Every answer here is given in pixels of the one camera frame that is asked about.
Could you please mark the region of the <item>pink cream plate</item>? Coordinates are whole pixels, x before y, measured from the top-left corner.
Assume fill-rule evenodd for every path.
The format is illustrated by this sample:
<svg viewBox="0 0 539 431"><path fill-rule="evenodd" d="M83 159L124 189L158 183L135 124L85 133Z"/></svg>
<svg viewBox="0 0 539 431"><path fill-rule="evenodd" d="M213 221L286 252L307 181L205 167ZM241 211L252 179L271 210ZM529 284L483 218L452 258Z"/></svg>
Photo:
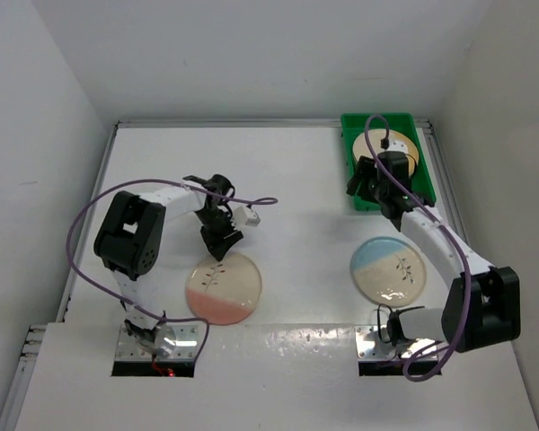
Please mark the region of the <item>pink cream plate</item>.
<svg viewBox="0 0 539 431"><path fill-rule="evenodd" d="M204 258L185 286L187 305L210 324L227 326L247 319L258 307L262 277L247 256L230 252L221 261Z"/></svg>

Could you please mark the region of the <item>blue cream plate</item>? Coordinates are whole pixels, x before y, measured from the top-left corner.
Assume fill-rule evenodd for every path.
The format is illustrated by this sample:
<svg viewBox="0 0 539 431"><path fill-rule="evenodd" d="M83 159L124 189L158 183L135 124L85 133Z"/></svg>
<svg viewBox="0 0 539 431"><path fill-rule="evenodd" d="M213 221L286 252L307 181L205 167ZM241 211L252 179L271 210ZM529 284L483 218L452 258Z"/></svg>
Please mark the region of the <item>blue cream plate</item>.
<svg viewBox="0 0 539 431"><path fill-rule="evenodd" d="M375 237L353 253L352 279L371 302L391 307L413 304L427 282L423 258L407 242L394 237Z"/></svg>

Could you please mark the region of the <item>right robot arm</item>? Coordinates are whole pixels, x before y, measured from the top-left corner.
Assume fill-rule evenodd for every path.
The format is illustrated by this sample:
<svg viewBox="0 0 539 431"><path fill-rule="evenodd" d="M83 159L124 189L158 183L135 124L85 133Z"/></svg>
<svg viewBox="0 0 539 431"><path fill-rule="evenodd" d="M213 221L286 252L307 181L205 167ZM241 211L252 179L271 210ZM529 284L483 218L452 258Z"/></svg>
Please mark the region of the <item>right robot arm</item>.
<svg viewBox="0 0 539 431"><path fill-rule="evenodd" d="M445 305L392 311L387 342L442 341L458 353L517 339L521 333L520 280L474 252L446 223L432 199L411 190L407 159L389 151L362 156L347 184L350 196L371 198L396 230L434 266L448 289Z"/></svg>

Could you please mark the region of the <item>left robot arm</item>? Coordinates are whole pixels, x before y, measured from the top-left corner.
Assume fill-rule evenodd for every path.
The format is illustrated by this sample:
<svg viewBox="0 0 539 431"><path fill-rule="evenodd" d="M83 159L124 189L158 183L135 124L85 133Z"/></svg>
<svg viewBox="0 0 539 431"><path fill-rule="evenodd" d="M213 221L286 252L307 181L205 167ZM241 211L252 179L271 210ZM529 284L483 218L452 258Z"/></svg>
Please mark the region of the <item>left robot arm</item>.
<svg viewBox="0 0 539 431"><path fill-rule="evenodd" d="M234 195L227 177L215 174L204 180L190 175L183 180L181 187L142 194L116 193L93 246L94 254L118 283L127 334L152 349L159 347L156 335L165 312L158 310L155 287L147 274L157 262L164 225L195 214L201 222L202 240L217 261L243 238L227 204L226 197Z"/></svg>

